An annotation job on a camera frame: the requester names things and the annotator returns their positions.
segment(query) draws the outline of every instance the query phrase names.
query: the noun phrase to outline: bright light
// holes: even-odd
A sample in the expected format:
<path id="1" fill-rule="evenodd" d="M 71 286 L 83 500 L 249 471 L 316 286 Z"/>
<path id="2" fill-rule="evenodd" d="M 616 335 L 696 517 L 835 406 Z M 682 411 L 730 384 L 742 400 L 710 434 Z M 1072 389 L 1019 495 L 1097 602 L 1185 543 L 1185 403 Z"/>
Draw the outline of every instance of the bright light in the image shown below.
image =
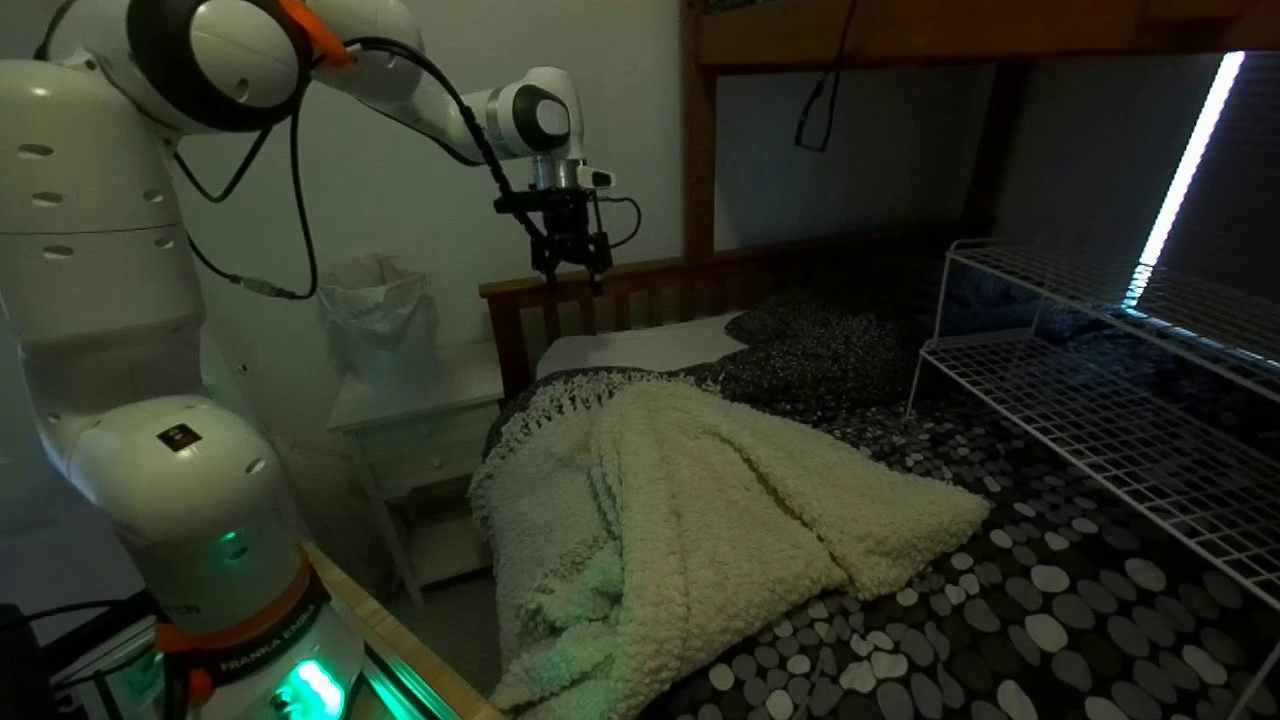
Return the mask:
<path id="1" fill-rule="evenodd" d="M 1196 166 L 1200 166 L 1200 159 L 1205 159 L 1205 150 L 1208 150 L 1208 139 L 1211 139 L 1211 132 L 1217 132 L 1217 120 L 1222 120 L 1223 108 L 1228 108 L 1228 97 L 1234 97 L 1234 89 L 1237 89 L 1242 67 L 1244 67 L 1244 52 L 1228 52 L 1228 54 L 1217 65 L 1217 74 L 1211 74 L 1211 84 L 1208 84 L 1208 97 L 1205 97 L 1205 108 L 1200 108 L 1200 114 L 1196 114 L 1194 139 L 1187 139 L 1187 147 L 1185 147 L 1185 159 L 1180 159 L 1176 170 L 1172 170 L 1172 185 L 1167 185 L 1166 202 L 1161 202 L 1161 212 L 1157 212 L 1153 234 L 1150 234 L 1150 243 L 1143 243 L 1143 257 L 1136 260 L 1136 268 L 1133 268 L 1133 277 L 1130 277 L 1130 290 L 1126 290 L 1126 303 L 1119 303 L 1119 308 L 1130 308 L 1130 310 L 1143 299 L 1143 290 L 1150 290 L 1150 282 L 1153 282 L 1153 271 L 1157 271 L 1161 252 L 1166 252 L 1166 243 L 1167 243 L 1167 233 L 1172 233 L 1172 224 L 1176 224 L 1176 216 L 1180 216 L 1180 207 L 1185 207 L 1185 201 L 1187 201 L 1187 187 L 1194 187 Z"/>
<path id="2" fill-rule="evenodd" d="M 275 700 L 297 720 L 337 720 L 350 706 L 344 684 L 316 661 L 301 661 L 275 688 Z"/>

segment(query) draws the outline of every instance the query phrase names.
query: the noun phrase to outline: fabric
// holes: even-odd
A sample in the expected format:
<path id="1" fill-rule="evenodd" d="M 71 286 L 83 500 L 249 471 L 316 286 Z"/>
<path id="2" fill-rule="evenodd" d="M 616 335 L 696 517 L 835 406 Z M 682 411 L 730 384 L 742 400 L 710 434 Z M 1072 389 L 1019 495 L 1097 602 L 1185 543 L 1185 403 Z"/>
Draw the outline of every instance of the fabric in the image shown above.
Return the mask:
<path id="1" fill-rule="evenodd" d="M 845 588 L 675 681 L 671 716 L 1234 716 L 1280 612 L 974 394 L 859 406 L 821 430 L 992 500 L 898 597 Z M 1276 674 L 1253 716 L 1280 716 Z"/>
<path id="2" fill-rule="evenodd" d="M 659 322 L 659 326 L 632 326 L 632 333 L 600 333 L 600 335 L 560 335 L 540 358 L 538 381 L 576 366 L 691 366 L 713 364 L 722 356 L 742 350 L 746 342 L 731 340 L 724 326 L 735 318 L 730 316 L 702 316 L 690 322 Z"/>
<path id="3" fill-rule="evenodd" d="M 520 652 L 497 688 L 530 716 L 638 716 L 825 588 L 898 592 L 988 517 L 965 489 L 690 384 L 625 389 L 586 429 L 593 520 L 524 579 Z M 544 468 L 540 442 L 566 434 L 540 429 L 510 464 Z"/>
<path id="4" fill-rule="evenodd" d="M 749 350 L 724 356 L 718 374 L 763 411 L 790 411 L 795 400 L 821 411 L 893 403 L 913 389 L 925 326 L 925 318 L 845 308 L 821 290 L 781 290 L 730 322 Z"/>
<path id="5" fill-rule="evenodd" d="M 651 370 L 558 374 L 524 393 L 490 434 L 473 510 L 497 563 L 505 664 L 524 642 L 516 599 L 606 530 L 587 489 L 587 430 L 598 411 L 638 381 Z"/>

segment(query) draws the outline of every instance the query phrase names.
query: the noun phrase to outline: bedroom wall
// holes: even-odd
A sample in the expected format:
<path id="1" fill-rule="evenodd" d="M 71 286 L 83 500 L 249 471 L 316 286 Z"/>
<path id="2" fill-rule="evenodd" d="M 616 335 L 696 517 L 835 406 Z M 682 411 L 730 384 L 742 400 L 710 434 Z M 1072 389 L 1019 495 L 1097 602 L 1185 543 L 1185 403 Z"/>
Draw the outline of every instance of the bedroom wall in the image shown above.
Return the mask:
<path id="1" fill-rule="evenodd" d="M 962 219 L 992 67 L 854 67 L 827 150 L 793 142 L 817 74 L 722 84 L 718 246 Z"/>
<path id="2" fill-rule="evenodd" d="M 995 233 L 1130 271 L 1194 134 L 1217 54 L 1055 58 L 1030 84 Z"/>
<path id="3" fill-rule="evenodd" d="M 1167 257 L 1280 303 L 1280 52 L 1250 52 Z"/>

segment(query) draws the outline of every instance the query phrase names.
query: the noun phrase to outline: cream knitted blanket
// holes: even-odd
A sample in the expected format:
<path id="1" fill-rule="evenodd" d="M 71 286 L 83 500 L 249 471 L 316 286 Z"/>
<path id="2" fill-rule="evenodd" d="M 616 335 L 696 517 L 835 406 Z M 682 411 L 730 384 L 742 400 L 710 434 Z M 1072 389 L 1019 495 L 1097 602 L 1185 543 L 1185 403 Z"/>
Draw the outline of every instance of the cream knitted blanket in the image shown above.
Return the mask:
<path id="1" fill-rule="evenodd" d="M 520 648 L 497 688 L 530 716 L 638 716 L 825 588 L 898 592 L 988 517 L 965 489 L 668 381 L 613 394 L 576 471 L 587 520 L 524 585 Z"/>

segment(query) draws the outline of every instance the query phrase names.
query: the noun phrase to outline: plastic bag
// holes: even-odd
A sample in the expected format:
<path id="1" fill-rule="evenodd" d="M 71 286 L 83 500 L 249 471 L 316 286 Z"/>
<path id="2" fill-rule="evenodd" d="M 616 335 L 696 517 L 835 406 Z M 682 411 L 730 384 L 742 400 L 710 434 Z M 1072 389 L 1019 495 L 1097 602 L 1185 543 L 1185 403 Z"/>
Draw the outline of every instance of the plastic bag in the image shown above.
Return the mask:
<path id="1" fill-rule="evenodd" d="M 371 394 L 415 393 L 433 374 L 436 303 L 427 279 L 392 257 L 359 257 L 323 277 L 320 310 L 341 366 Z"/>

